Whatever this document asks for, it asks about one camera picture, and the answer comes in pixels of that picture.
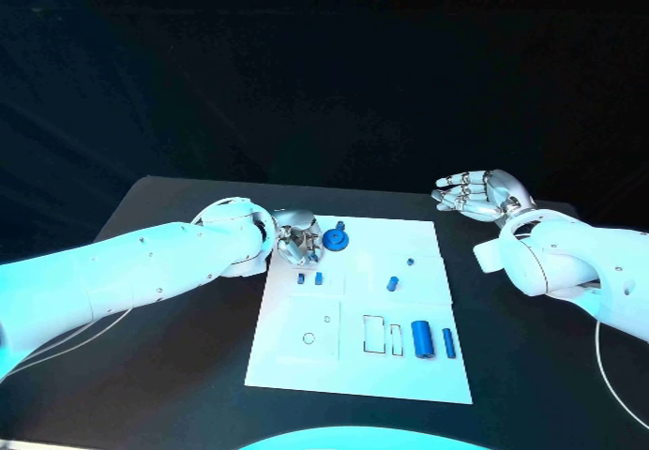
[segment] white cable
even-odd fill
[[[639,419],[639,417],[632,413],[632,410],[629,409],[629,407],[624,405],[624,402],[621,401],[621,399],[617,396],[616,390],[613,389],[613,386],[608,382],[608,378],[606,378],[606,373],[604,373],[604,366],[601,366],[601,355],[598,353],[598,326],[600,326],[601,322],[597,321],[597,325],[594,326],[594,354],[597,355],[597,364],[598,364],[598,371],[601,372],[601,378],[604,379],[606,385],[608,386],[608,390],[611,391],[613,397],[617,400],[617,403],[621,405],[621,408],[624,409],[624,411],[632,415],[632,417],[636,419],[637,423],[646,428],[649,429],[649,425],[646,425],[642,420]]]
[[[86,344],[92,339],[98,338],[117,324],[118,321],[125,317],[125,315],[131,312],[133,308],[127,309],[125,312],[118,316],[118,318],[114,320],[114,322],[89,338],[85,339],[79,344],[76,344],[73,347],[71,347],[68,350],[63,350],[63,352],[55,353],[52,356],[47,356],[43,359],[39,359],[37,361],[33,361],[32,363],[29,363],[26,366],[23,366],[21,368],[17,368],[16,370],[13,370],[6,378],[13,375],[14,373],[17,373],[20,370],[24,370],[26,368],[30,368],[32,366],[34,366],[36,364],[43,363],[45,361],[47,361],[52,358],[56,358],[60,354],[71,352],[72,350],[78,349],[83,344]]]
[[[58,347],[63,342],[68,342],[75,336],[78,336],[98,321],[89,322],[82,328],[79,328],[69,336],[66,336],[63,339],[60,339],[58,342],[55,342],[52,345],[49,345],[45,349],[39,350],[37,352],[33,352],[26,358],[24,361],[34,358],[39,354],[47,352],[50,349]]]

